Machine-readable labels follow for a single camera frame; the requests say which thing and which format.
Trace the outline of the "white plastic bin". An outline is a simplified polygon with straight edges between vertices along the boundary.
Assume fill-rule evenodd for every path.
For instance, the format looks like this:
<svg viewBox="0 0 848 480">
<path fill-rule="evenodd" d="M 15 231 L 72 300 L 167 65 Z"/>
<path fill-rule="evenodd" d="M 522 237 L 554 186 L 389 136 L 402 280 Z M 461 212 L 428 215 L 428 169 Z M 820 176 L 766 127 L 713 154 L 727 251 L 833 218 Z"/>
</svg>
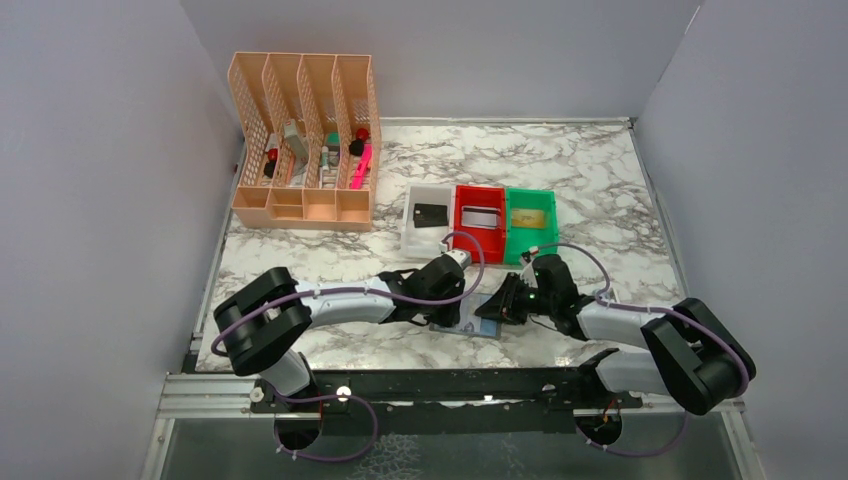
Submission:
<svg viewBox="0 0 848 480">
<path fill-rule="evenodd" d="M 454 197 L 449 184 L 407 186 L 400 239 L 404 257 L 429 259 L 442 252 L 442 240 L 453 229 Z"/>
</svg>

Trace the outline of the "grey metal card holder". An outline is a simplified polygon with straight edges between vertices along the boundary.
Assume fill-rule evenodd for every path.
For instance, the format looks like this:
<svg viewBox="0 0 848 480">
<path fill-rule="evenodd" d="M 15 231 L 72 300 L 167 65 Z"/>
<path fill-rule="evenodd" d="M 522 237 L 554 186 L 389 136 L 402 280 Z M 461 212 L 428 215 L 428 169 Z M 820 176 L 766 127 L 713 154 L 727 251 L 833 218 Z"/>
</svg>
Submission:
<svg viewBox="0 0 848 480">
<path fill-rule="evenodd" d="M 451 327 L 443 327 L 431 324 L 430 331 L 462 335 L 468 337 L 480 337 L 498 340 L 501 337 L 501 324 L 495 320 L 484 319 L 475 314 L 482 304 L 491 298 L 491 294 L 475 293 L 459 304 L 459 321 Z"/>
</svg>

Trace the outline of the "red plastic bin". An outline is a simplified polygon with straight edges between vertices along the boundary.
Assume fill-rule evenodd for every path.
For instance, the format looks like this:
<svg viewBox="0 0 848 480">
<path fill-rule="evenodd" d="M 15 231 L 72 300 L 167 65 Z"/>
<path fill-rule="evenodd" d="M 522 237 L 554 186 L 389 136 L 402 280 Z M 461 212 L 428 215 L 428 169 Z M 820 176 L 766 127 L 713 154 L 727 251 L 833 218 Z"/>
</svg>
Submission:
<svg viewBox="0 0 848 480">
<path fill-rule="evenodd" d="M 477 240 L 486 263 L 502 263 L 506 242 L 505 190 L 458 185 L 454 198 L 454 230 Z"/>
</svg>

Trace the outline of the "white magnetic stripe card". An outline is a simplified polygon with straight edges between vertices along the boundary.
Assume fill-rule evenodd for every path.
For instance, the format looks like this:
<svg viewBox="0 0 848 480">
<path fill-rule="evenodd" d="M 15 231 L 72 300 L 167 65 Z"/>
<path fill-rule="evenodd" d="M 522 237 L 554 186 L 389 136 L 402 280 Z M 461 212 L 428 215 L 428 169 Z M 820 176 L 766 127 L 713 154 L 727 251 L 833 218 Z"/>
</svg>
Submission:
<svg viewBox="0 0 848 480">
<path fill-rule="evenodd" d="M 465 205 L 461 208 L 461 225 L 466 228 L 496 230 L 501 226 L 498 208 Z"/>
</svg>

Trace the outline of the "green plastic bin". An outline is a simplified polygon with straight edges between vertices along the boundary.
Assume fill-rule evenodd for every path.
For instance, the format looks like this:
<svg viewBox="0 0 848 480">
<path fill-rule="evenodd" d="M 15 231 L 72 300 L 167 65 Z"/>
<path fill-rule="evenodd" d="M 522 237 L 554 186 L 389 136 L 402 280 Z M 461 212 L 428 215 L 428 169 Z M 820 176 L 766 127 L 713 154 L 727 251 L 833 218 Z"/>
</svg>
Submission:
<svg viewBox="0 0 848 480">
<path fill-rule="evenodd" d="M 507 188 L 505 191 L 506 242 L 503 264 L 518 265 L 530 247 L 559 241 L 556 196 L 550 190 Z"/>
</svg>

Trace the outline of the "peach plastic desk organizer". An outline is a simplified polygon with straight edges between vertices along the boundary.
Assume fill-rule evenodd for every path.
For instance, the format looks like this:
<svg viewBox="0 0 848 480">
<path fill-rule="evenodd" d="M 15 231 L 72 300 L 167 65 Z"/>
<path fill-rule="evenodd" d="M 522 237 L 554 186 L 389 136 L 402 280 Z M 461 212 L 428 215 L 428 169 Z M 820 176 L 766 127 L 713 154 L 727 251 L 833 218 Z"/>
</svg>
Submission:
<svg viewBox="0 0 848 480">
<path fill-rule="evenodd" d="M 382 146 L 372 56 L 237 52 L 227 79 L 246 144 L 240 222 L 370 230 Z"/>
</svg>

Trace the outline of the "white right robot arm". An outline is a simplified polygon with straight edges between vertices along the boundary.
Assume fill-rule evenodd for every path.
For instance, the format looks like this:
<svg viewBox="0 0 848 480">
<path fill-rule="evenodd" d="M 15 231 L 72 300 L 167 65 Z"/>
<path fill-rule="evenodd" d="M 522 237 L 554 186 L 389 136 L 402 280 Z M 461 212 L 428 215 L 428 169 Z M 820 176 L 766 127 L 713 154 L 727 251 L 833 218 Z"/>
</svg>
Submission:
<svg viewBox="0 0 848 480">
<path fill-rule="evenodd" d="M 622 344 L 589 368 L 605 390 L 669 396 L 695 415 L 740 396 L 756 376 L 751 356 L 702 300 L 642 307 L 583 294 L 557 254 L 528 259 L 475 314 L 514 325 L 544 316 L 568 337 Z"/>
</svg>

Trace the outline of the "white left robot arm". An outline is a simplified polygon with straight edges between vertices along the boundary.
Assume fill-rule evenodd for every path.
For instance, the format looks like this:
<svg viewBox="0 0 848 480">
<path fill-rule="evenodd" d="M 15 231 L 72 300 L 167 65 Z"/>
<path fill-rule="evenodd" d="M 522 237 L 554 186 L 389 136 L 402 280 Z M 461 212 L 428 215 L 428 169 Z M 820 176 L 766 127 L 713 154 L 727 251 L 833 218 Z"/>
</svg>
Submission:
<svg viewBox="0 0 848 480">
<path fill-rule="evenodd" d="M 422 268 L 337 284 L 299 282 L 287 268 L 272 268 L 215 309 L 219 334 L 211 350 L 228 357 L 236 375 L 257 375 L 278 395 L 297 396 L 314 382 L 293 349 L 308 329 L 354 322 L 452 326 L 471 292 L 470 263 L 469 252 L 454 249 Z"/>
</svg>

